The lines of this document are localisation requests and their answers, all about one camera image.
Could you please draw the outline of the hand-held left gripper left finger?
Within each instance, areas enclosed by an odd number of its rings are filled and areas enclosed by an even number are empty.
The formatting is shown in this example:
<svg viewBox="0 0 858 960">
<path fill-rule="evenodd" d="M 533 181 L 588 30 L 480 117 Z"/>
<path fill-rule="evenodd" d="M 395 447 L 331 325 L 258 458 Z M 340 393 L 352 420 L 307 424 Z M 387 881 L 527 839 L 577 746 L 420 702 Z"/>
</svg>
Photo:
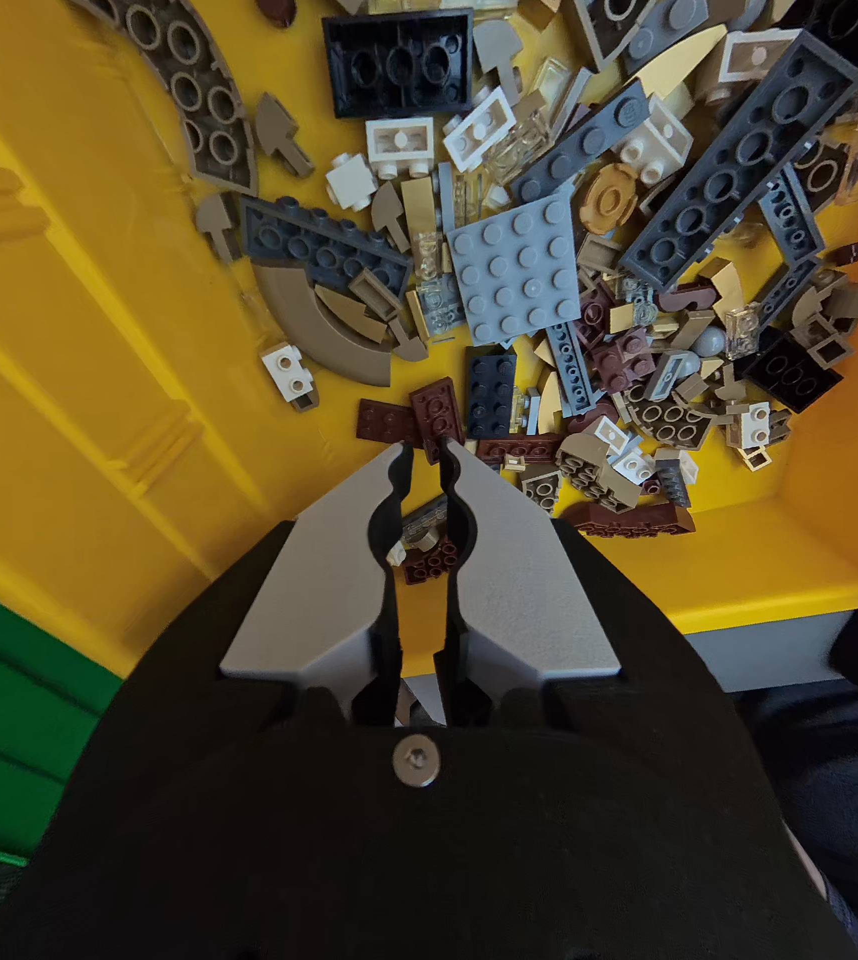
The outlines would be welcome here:
<svg viewBox="0 0 858 960">
<path fill-rule="evenodd" d="M 389 446 L 303 510 L 221 672 L 328 690 L 346 716 L 392 725 L 400 686 L 395 581 L 411 445 Z"/>
</svg>

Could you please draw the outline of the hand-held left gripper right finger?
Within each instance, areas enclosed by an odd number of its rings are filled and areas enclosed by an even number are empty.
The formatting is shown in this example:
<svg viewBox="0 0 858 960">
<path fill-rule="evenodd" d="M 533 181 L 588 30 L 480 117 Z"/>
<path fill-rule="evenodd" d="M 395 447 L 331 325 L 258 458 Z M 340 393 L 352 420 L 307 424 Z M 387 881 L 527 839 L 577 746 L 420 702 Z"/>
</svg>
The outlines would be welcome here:
<svg viewBox="0 0 858 960">
<path fill-rule="evenodd" d="M 439 453 L 446 639 L 435 671 L 449 726 L 484 725 L 513 690 L 616 677 L 621 665 L 550 516 L 463 445 Z"/>
</svg>

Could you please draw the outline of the reddish brown plate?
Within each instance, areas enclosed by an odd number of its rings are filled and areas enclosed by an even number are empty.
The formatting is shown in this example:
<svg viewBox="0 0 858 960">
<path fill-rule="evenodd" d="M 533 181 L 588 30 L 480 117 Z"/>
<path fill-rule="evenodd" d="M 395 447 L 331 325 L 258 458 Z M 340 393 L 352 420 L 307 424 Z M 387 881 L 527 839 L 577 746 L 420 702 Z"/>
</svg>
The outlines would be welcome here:
<svg viewBox="0 0 858 960">
<path fill-rule="evenodd" d="M 443 377 L 412 391 L 410 402 L 428 464 L 438 463 L 443 438 L 464 444 L 465 431 L 452 378 Z"/>
<path fill-rule="evenodd" d="M 410 406 L 370 398 L 360 399 L 355 436 L 386 445 L 407 442 L 416 450 L 424 449 L 417 419 Z"/>
</svg>

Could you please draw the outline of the yellow plastic bin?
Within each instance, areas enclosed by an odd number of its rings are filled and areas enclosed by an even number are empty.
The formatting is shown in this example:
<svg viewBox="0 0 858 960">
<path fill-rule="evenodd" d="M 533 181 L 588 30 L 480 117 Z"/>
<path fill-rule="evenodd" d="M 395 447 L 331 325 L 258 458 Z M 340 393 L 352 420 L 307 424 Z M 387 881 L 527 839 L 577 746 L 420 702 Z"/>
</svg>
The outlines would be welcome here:
<svg viewBox="0 0 858 960">
<path fill-rule="evenodd" d="M 133 44 L 67 2 L 0 2 L 0 603 L 120 675 L 277 522 L 382 451 L 359 400 L 452 378 L 465 329 L 387 390 L 311 363 L 298 414 L 261 352 L 286 339 L 249 262 L 195 228 L 177 115 Z M 858 204 L 820 219 L 858 241 Z M 858 263 L 851 271 L 858 281 Z M 713 430 L 697 531 L 597 541 L 684 633 L 858 607 L 858 328 L 843 381 L 751 472 Z"/>
</svg>

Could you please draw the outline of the green plastic bin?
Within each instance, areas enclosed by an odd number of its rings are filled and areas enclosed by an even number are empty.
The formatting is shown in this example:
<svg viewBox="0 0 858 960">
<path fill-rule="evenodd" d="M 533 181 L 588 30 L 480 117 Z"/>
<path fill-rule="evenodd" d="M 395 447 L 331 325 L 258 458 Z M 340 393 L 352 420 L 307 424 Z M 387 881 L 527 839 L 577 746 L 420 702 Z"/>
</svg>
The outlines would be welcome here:
<svg viewBox="0 0 858 960">
<path fill-rule="evenodd" d="M 122 682 L 0 604 L 0 862 L 32 856 Z"/>
</svg>

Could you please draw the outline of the person's dark blue clothing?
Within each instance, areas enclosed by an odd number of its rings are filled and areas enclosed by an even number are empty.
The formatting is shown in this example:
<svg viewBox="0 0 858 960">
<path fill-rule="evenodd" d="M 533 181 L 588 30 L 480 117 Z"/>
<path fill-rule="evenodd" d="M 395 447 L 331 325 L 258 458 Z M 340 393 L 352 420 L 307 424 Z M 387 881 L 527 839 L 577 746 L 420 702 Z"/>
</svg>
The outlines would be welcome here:
<svg viewBox="0 0 858 960">
<path fill-rule="evenodd" d="M 788 828 L 858 951 L 858 686 L 835 679 L 731 698 Z"/>
</svg>

